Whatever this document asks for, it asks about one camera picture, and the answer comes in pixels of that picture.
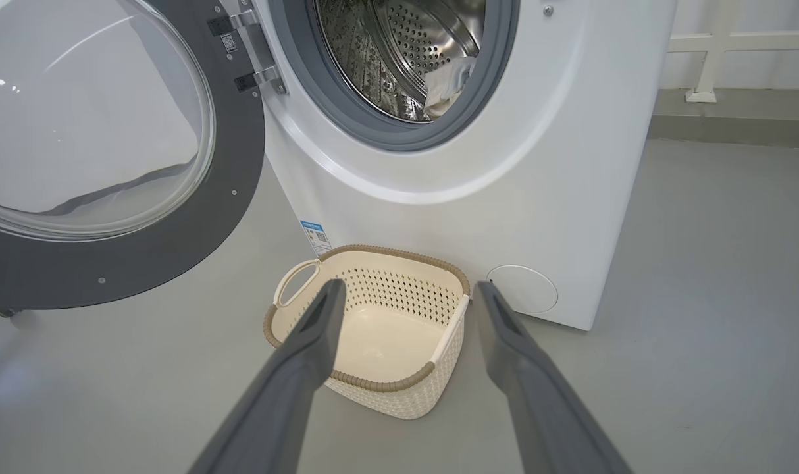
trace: gray baseboard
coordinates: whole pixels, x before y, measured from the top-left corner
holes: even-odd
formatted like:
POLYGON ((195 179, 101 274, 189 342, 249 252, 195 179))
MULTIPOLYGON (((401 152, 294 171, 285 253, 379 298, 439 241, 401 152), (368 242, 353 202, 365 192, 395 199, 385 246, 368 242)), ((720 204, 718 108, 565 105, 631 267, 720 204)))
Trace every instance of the gray baseboard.
POLYGON ((799 90, 716 90, 715 104, 688 104, 660 90, 649 138, 799 148, 799 90))

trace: white metal frame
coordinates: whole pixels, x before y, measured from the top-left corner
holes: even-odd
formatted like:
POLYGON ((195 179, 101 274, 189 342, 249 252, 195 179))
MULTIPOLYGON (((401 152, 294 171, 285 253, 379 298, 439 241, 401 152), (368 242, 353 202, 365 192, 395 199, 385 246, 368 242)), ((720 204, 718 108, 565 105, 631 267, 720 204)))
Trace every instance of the white metal frame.
POLYGON ((698 85, 686 92, 686 102, 715 104, 715 78, 726 51, 799 50, 799 31, 734 32, 742 0, 720 0, 711 33, 671 36, 668 52, 703 51, 704 67, 698 85))

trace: stainless steel drum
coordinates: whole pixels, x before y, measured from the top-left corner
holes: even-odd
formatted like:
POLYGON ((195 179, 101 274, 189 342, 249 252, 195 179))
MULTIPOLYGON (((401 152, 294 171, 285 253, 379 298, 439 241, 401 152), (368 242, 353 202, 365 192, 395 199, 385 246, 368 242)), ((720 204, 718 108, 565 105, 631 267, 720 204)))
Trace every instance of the stainless steel drum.
POLYGON ((400 120, 427 122, 426 73, 475 57, 484 0, 315 0, 324 39, 355 92, 400 120))

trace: sticker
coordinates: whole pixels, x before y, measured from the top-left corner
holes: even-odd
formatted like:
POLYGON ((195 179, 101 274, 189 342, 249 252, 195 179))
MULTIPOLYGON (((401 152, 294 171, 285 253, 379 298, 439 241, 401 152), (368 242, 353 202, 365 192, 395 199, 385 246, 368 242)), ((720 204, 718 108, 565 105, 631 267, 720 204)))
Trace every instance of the sticker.
POLYGON ((224 43, 224 48, 227 49, 227 52, 233 52, 239 49, 236 47, 236 40, 233 39, 232 33, 227 33, 227 35, 222 35, 221 42, 224 43))
POLYGON ((306 231, 306 237, 309 237, 309 243, 312 244, 312 249, 318 256, 331 251, 332 246, 330 240, 327 239, 324 228, 320 224, 312 224, 304 220, 300 221, 303 225, 303 230, 306 231))

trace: qr code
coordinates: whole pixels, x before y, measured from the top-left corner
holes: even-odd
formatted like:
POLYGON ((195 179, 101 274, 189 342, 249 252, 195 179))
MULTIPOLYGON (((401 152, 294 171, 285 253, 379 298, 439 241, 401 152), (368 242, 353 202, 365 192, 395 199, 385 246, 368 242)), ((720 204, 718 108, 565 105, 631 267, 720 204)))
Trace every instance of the qr code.
POLYGON ((227 33, 227 35, 221 36, 221 40, 224 43, 224 48, 227 50, 227 52, 233 52, 239 49, 236 47, 236 41, 233 39, 232 33, 227 33))

